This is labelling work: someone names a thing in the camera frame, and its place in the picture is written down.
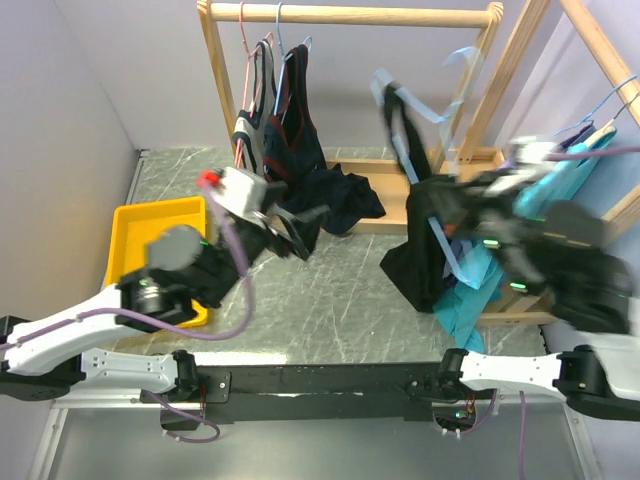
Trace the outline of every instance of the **wooden frame leg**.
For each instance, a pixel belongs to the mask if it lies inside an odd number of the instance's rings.
[[[487,28],[482,30],[478,37],[476,38],[474,46],[480,51],[482,55],[482,59],[486,60],[489,51],[491,50],[491,45],[493,45],[493,41],[496,38],[496,33],[500,24],[502,22],[502,17],[504,15],[504,7],[502,3],[499,2],[491,2],[487,6],[487,10],[491,12],[491,23]],[[460,96],[465,92],[469,85],[473,85],[478,76],[480,75],[481,68],[478,68],[479,65],[477,62],[474,62],[472,65],[469,65],[458,84],[458,89],[456,90],[456,94],[454,95],[454,99],[460,98]],[[460,120],[462,119],[462,114],[464,113],[464,103],[460,105],[460,108],[456,112],[456,115],[453,117],[451,121],[451,136],[453,137],[458,130],[458,126],[460,125]],[[431,165],[434,172],[440,172],[442,168],[442,164],[444,163],[445,156],[447,152],[444,151],[444,145],[440,145],[438,147],[436,156],[434,157],[433,164]]]
[[[218,24],[211,19],[210,2],[207,0],[198,0],[198,14],[200,15],[200,23],[202,24],[202,33],[207,43],[207,51],[209,52],[209,61],[213,69],[213,76],[216,79],[218,87],[218,96],[222,105],[222,114],[224,122],[229,134],[231,142],[231,150],[235,152],[235,144],[233,143],[233,131],[235,129],[236,109],[233,104],[233,94],[231,92],[231,82],[229,81],[229,71],[227,70],[227,62],[224,59],[224,51],[222,50],[222,41],[220,40],[220,32]]]
[[[470,161],[473,151],[480,145],[480,142],[482,142],[489,122],[493,118],[498,104],[500,100],[502,100],[504,92],[507,90],[513,75],[520,65],[520,61],[529,43],[531,43],[540,22],[544,18],[550,3],[551,0],[527,0],[520,14],[520,18],[509,37],[502,57],[500,57],[500,61],[493,73],[484,97],[482,97],[473,115],[471,126],[458,153],[459,161]]]

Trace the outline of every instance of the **black tank top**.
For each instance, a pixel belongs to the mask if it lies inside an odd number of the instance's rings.
[[[346,233],[361,218],[379,218],[384,208],[366,177],[345,175],[340,165],[327,169],[307,103],[309,50],[299,45],[289,52],[277,114],[265,128],[265,178],[283,180],[288,189],[278,202],[291,213],[327,205],[322,227]]]

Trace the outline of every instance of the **yellow tray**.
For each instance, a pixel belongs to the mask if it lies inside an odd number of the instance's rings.
[[[120,280],[123,275],[145,264],[146,244],[157,240],[167,228],[190,225],[206,236],[206,206],[203,197],[179,198],[161,202],[124,205],[113,215],[106,285]],[[208,311],[193,301],[198,313],[181,327],[207,324]]]

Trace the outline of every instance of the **clothes hanger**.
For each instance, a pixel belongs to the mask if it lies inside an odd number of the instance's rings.
[[[280,47],[280,58],[282,59],[282,68],[280,69],[280,81],[278,82],[278,89],[276,93],[276,105],[273,107],[273,114],[278,114],[278,106],[280,105],[280,94],[282,93],[282,83],[284,82],[284,67],[292,57],[292,54],[289,53],[287,55],[284,54],[284,47],[282,46],[282,34],[280,33],[280,10],[282,9],[282,2],[278,4],[278,11],[276,12],[276,34],[278,35],[278,47]],[[313,39],[311,35],[304,39],[302,42],[306,47],[309,53],[311,53],[311,45],[313,44]]]
[[[456,57],[462,56],[467,60],[469,65],[476,65],[475,63],[476,61],[482,62],[482,58],[479,55],[481,55],[480,51],[475,47],[462,48],[450,54],[447,57],[447,60],[445,60],[445,64],[455,60]],[[391,74],[389,74],[388,71],[384,69],[379,69],[373,74],[373,77],[371,79],[371,91],[373,93],[373,96],[378,106],[382,107],[384,103],[384,96],[382,93],[383,89],[392,82],[393,82],[393,77],[391,76]],[[468,94],[468,89],[469,89],[469,85],[466,86],[465,90],[462,92],[462,94],[457,100],[454,100],[453,102],[451,102],[451,104],[447,107],[443,115],[438,115],[431,108],[423,104],[406,87],[397,88],[395,93],[399,98],[401,98],[406,104],[410,105],[420,115],[425,117],[431,123],[434,123],[440,127],[441,139],[443,141],[443,145],[446,148],[446,150],[444,151],[446,152],[448,151],[451,144],[451,137],[452,137],[451,119],[453,119],[458,108],[460,108],[460,105],[462,105],[462,103],[466,99],[466,95]],[[392,134],[391,142],[393,143],[393,146],[395,147],[395,150],[398,153],[400,163],[402,164],[407,174],[409,182],[412,184],[416,183],[418,181],[418,176],[413,168],[411,160],[409,159],[409,154],[407,152],[406,147],[404,146],[404,143],[402,142],[402,139],[398,134]],[[456,278],[461,282],[463,282],[464,284],[469,285],[471,288],[478,289],[482,282],[482,275],[476,275],[475,272],[473,272],[474,273],[472,275],[473,278],[469,278],[469,276],[467,276],[462,271],[462,268],[460,267],[460,264],[458,263],[458,260],[456,259],[455,254],[451,249],[451,246],[449,245],[449,241],[447,240],[447,237],[444,231],[442,230],[442,226],[438,222],[438,219],[435,217],[430,217],[429,225],[431,226],[431,230],[433,231],[433,234],[435,235],[436,240],[440,244],[440,248],[442,248],[444,256],[451,268],[451,271],[456,276]],[[471,248],[465,248],[464,244],[463,244],[463,250],[466,250],[467,252],[472,251]],[[473,259],[470,259],[468,264],[473,264],[474,262],[472,260]]]
[[[607,100],[609,100],[609,98],[611,97],[611,95],[613,95],[614,93],[616,93],[618,90],[620,90],[622,87],[624,87],[627,83],[629,83],[631,80],[634,80],[638,75],[631,75],[629,78],[627,78],[625,81],[623,81],[621,84],[619,84],[618,86],[614,87],[613,90],[611,90],[606,97],[604,97],[604,99],[598,104],[596,105],[596,107],[591,110],[589,113],[587,113],[587,115],[580,120],[578,123],[576,123],[575,125],[571,125],[570,127],[566,127],[563,128],[562,130],[558,130],[556,133],[553,134],[553,136],[555,137],[556,135],[560,135],[561,133],[566,132],[567,130],[571,130],[573,128],[579,127],[580,125],[582,125],[583,123],[588,123],[590,122],[593,125],[593,120],[591,119],[591,117],[598,111],[600,110],[600,108],[607,103]]]
[[[599,128],[598,130],[596,130],[595,132],[593,132],[589,138],[587,138],[586,140],[584,140],[584,144],[588,147],[591,148],[593,147],[596,143],[603,143],[605,142],[609,137],[612,137],[616,134],[616,127],[613,126],[613,123],[617,120],[617,118],[620,116],[620,114],[629,106],[631,105],[631,103],[633,103],[633,101],[640,97],[640,92],[636,93],[634,95],[634,97],[629,100],[628,102],[626,102],[624,105],[622,105],[622,107],[620,107],[620,110],[618,110],[618,112],[613,116],[613,118],[611,120],[609,120],[607,123],[604,124],[604,126],[602,128]]]
[[[478,50],[476,47],[465,47],[449,54],[443,65],[450,65],[458,58],[463,58],[467,62],[467,65],[469,67],[475,68],[482,68],[482,63],[484,61],[480,50]],[[371,79],[371,92],[373,93],[378,106],[382,106],[384,102],[382,93],[383,89],[393,81],[393,77],[385,69],[381,68],[374,72]],[[451,143],[453,141],[453,135],[451,134],[451,122],[453,121],[453,118],[455,117],[458,109],[467,99],[470,87],[471,85],[467,84],[459,97],[449,104],[442,115],[438,115],[431,108],[418,100],[418,98],[413,95],[413,93],[411,93],[406,87],[399,87],[396,90],[396,95],[400,97],[407,105],[411,106],[426,120],[438,126],[440,132],[440,141],[442,142],[443,151],[446,155],[449,152],[449,148],[451,147]],[[458,162],[455,160],[455,158],[449,156],[449,175],[457,177],[458,174]]]
[[[240,2],[240,13],[238,14],[238,23],[240,24],[240,32],[242,33],[242,45],[244,46],[244,50],[247,53],[247,69],[245,71],[244,93],[242,95],[242,110],[246,110],[247,95],[249,93],[249,76],[250,76],[249,74],[251,72],[251,59],[255,57],[255,55],[260,51],[260,46],[258,45],[253,51],[249,50],[249,45],[247,43],[247,35],[244,31],[244,24],[243,24],[243,17],[242,17],[243,9],[244,9],[244,2]],[[265,39],[269,42],[271,47],[273,47],[273,34],[271,32],[267,33],[267,35],[265,36]],[[253,94],[253,98],[251,99],[251,105],[249,107],[250,117],[253,117],[255,115],[256,98],[260,94],[261,89],[262,89],[262,78],[260,78],[260,81],[258,82],[257,85],[254,85],[254,94]],[[244,142],[242,141],[242,139],[239,139],[236,144],[236,153],[234,156],[234,164],[236,168],[242,168],[242,165],[243,165],[243,156],[244,156],[243,146],[244,146]]]

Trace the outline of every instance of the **pink hanger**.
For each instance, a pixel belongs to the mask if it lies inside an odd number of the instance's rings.
[[[243,20],[243,17],[242,17],[242,10],[243,9],[244,9],[244,2],[240,2],[240,14],[238,16],[239,17],[238,18],[238,23],[240,23],[240,31],[242,32],[242,44],[244,45],[245,52],[247,52],[247,69],[246,69],[245,78],[244,78],[244,93],[242,95],[242,109],[246,110],[246,108],[247,108],[247,95],[249,93],[249,73],[251,72],[251,58],[258,52],[260,47],[256,47],[253,51],[249,51],[249,45],[247,44],[247,35],[244,32],[244,24],[243,24],[243,21],[242,21]],[[269,33],[267,33],[265,38],[269,40],[269,44],[271,45],[271,47],[273,47],[273,34],[271,32],[269,32]],[[253,115],[255,114],[255,109],[256,109],[255,99],[259,96],[261,89],[262,89],[262,78],[260,79],[260,82],[256,86],[255,96],[251,100],[251,109],[249,111],[249,116],[250,117],[253,117]],[[235,164],[236,168],[242,168],[242,164],[243,164],[243,162],[242,162],[242,157],[243,157],[242,147],[243,146],[244,146],[244,142],[242,141],[242,139],[239,139],[238,143],[236,144],[236,154],[235,154],[235,158],[234,158],[234,164]]]

